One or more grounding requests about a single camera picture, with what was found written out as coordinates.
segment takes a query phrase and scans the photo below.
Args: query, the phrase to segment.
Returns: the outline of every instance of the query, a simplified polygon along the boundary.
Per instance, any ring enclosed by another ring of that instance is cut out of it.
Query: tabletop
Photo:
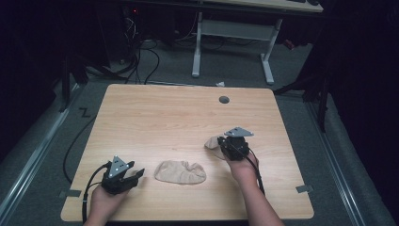
[[[230,101],[222,104],[221,96]],[[84,191],[92,173],[117,155],[136,162],[126,177],[145,172],[112,220],[246,219],[228,164],[204,147],[210,137],[237,126],[254,134],[246,141],[260,160],[265,195],[278,215],[312,218],[309,195],[296,190],[304,182],[270,89],[109,86],[71,189]],[[157,181],[154,171],[166,160],[198,163],[206,180],[197,185]],[[81,221],[82,200],[83,194],[68,197],[62,219]]]
[[[158,6],[163,8],[175,9],[198,9],[199,11],[230,11],[253,13],[261,12],[261,14],[269,14],[271,10],[275,10],[273,14],[287,14],[288,12],[313,14],[320,13],[324,9],[319,4],[313,6],[307,1],[304,3],[289,0],[201,0],[201,1],[170,1],[170,0],[105,0],[114,3],[135,3],[141,6]]]

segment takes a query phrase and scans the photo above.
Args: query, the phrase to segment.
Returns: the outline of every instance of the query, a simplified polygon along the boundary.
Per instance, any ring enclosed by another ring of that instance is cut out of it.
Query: fabric
[[[220,149],[219,143],[217,142],[218,137],[222,137],[222,135],[209,138],[205,143],[205,147],[208,148],[216,157],[225,159],[224,154]]]
[[[200,184],[206,180],[200,164],[189,165],[186,161],[164,161],[156,168],[154,176],[158,181],[180,185]]]

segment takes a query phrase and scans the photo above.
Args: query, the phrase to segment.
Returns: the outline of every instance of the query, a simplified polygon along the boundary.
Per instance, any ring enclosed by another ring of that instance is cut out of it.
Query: metal stand
[[[79,63],[76,56],[68,54],[65,56],[64,61],[62,61],[62,98],[64,100],[64,105],[59,110],[64,112],[68,108],[71,99],[71,75],[77,84],[86,84],[88,82],[88,76],[86,75],[84,65]]]
[[[194,53],[193,77],[200,76],[200,41],[202,35],[212,35],[220,37],[231,37],[248,40],[269,40],[269,44],[264,54],[261,54],[264,76],[266,83],[274,84],[273,74],[270,70],[269,57],[276,42],[282,19],[278,19],[275,25],[241,24],[224,21],[203,20],[202,12],[199,12],[197,26],[197,46]]]

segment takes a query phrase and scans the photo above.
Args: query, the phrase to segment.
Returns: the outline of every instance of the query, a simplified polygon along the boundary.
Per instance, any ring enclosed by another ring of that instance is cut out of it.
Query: desk
[[[201,1],[201,3],[202,2],[223,3],[257,8],[274,8],[302,12],[323,11],[323,8],[320,5],[312,6],[308,2],[297,3],[287,0],[203,0]],[[274,78],[270,70],[269,58],[273,46],[276,42],[276,38],[279,34],[281,23],[282,19],[277,19],[274,25],[240,24],[213,20],[202,20],[202,13],[200,12],[197,25],[197,45],[194,52],[192,76],[200,76],[200,41],[202,35],[213,35],[250,40],[268,40],[268,45],[265,48],[264,54],[261,54],[261,61],[263,65],[264,76],[266,78],[266,83],[269,85],[273,85]]]
[[[230,98],[228,104],[220,96]],[[236,126],[254,133],[249,147],[260,159],[267,199],[281,218],[311,218],[313,210],[270,89],[111,85],[104,96],[71,189],[85,190],[91,174],[118,155],[145,168],[113,220],[246,219],[244,201],[227,163],[204,147]],[[157,181],[165,160],[202,165],[205,182],[181,186]],[[93,182],[101,181],[99,173]],[[61,217],[81,221],[81,197],[68,197]]]

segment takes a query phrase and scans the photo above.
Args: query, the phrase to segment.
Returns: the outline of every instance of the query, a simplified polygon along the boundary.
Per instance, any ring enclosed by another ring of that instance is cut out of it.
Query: desk leg
[[[194,53],[194,62],[193,62],[193,77],[200,76],[200,37],[202,33],[202,12],[199,12],[199,21],[197,24],[197,45],[196,51]]]
[[[276,42],[277,35],[279,34],[279,28],[281,27],[282,19],[278,19],[276,25],[272,31],[271,39],[269,45],[267,46],[267,51],[265,54],[261,54],[261,60],[263,65],[264,76],[266,77],[266,83],[268,85],[274,84],[273,74],[270,70],[269,58],[272,53],[273,46]]]

